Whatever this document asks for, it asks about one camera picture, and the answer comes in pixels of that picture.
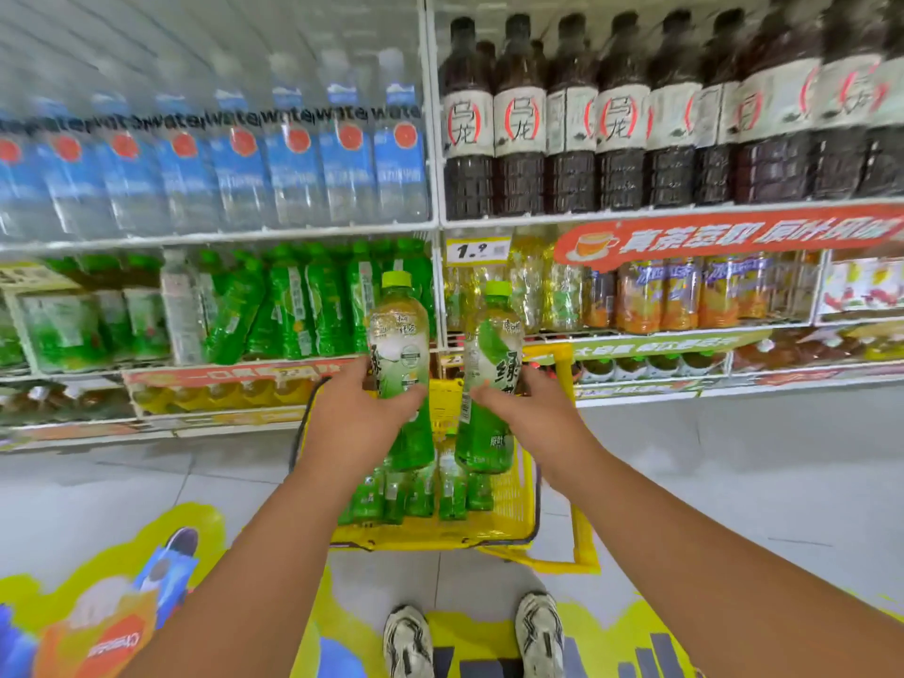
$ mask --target price tag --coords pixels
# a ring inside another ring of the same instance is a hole
[[[446,263],[454,266],[486,266],[505,264],[512,237],[448,238]]]
[[[0,289],[17,293],[71,290],[79,285],[44,264],[22,261],[0,264]]]

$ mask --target clear water bottle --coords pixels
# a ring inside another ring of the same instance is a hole
[[[39,63],[36,74],[31,103],[40,169],[63,230],[84,240],[121,236],[100,174],[92,122],[67,106],[73,96],[65,94],[58,69]]]
[[[21,83],[4,76],[7,88]],[[0,232],[10,242],[64,240],[47,184],[40,174],[37,143],[24,111],[8,97],[0,104]]]
[[[113,216],[124,235],[169,235],[173,226],[155,138],[145,121],[132,115],[126,97],[134,86],[127,84],[124,72],[112,60],[98,61],[97,70],[107,79],[107,86],[91,96],[100,124],[95,147]]]
[[[265,114],[264,133],[279,225],[328,226],[315,115],[305,109],[299,64],[285,52],[269,61],[276,109]]]
[[[220,181],[229,230],[276,227],[273,187],[270,185],[261,141],[260,116],[249,111],[242,65],[232,55],[213,53],[220,110],[211,115],[210,151]]]
[[[186,250],[164,250],[160,294],[164,300],[174,363],[180,366],[203,364],[204,309],[197,275],[186,262]]]
[[[429,199],[423,120],[414,85],[405,82],[405,57],[400,49],[380,51],[379,83],[386,99],[385,106],[376,110],[373,134],[379,217],[383,221],[426,221]]]
[[[170,217],[177,233],[216,233],[222,202],[199,100],[189,92],[187,66],[179,59],[158,61],[163,88],[154,101],[163,113],[157,126],[157,160],[163,174]]]
[[[320,134],[330,216],[341,226],[379,223],[369,113],[361,104],[345,52],[323,50],[320,74],[330,103],[329,118]]]

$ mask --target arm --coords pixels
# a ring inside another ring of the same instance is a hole
[[[904,626],[745,540],[609,454],[559,385],[475,401],[507,421],[694,662],[718,678],[892,675]]]
[[[296,470],[122,678],[288,676],[339,514],[426,395],[374,399],[366,373],[361,357],[318,392]]]

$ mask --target dark brown bottle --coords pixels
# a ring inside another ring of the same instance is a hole
[[[505,20],[505,51],[496,61],[492,98],[495,131],[496,212],[543,213],[546,159],[546,90],[531,48],[531,18]]]
[[[813,196],[844,200],[860,183],[884,27],[870,0],[831,0],[823,16],[823,66],[814,90]]]
[[[533,55],[537,57],[537,66],[540,68],[540,79],[543,81],[543,85],[546,86],[549,81],[549,60],[543,53],[543,41],[537,39],[531,40],[531,48],[533,49]]]
[[[546,210],[594,211],[596,190],[596,62],[584,48],[587,19],[559,21],[559,49],[549,64],[546,98]]]
[[[904,195],[904,0],[888,0],[884,21],[885,61],[876,71],[862,197]]]
[[[662,44],[650,59],[650,127],[644,169],[649,203],[694,203],[694,96],[700,90],[700,48],[692,40],[691,12],[670,11]]]
[[[821,63],[818,27],[803,0],[771,7],[742,51],[735,202],[792,202],[808,191],[812,87]]]
[[[733,154],[738,136],[738,54],[744,9],[722,11],[702,59],[703,89],[697,95],[697,204],[722,204],[734,192]]]
[[[496,44],[492,40],[478,40],[477,51],[490,62],[490,76],[496,70]]]
[[[638,37],[638,13],[612,20],[609,50],[597,70],[597,171],[601,209],[644,203],[644,153],[650,88],[649,57]]]
[[[474,20],[452,21],[452,53],[439,68],[446,159],[446,215],[492,214],[492,74],[477,51]]]

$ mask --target white sneaker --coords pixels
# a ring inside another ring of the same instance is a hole
[[[383,658],[391,678],[435,678],[430,627],[413,606],[401,606],[386,619]]]
[[[514,615],[514,635],[525,663],[525,678],[564,678],[565,637],[551,595],[525,595]]]

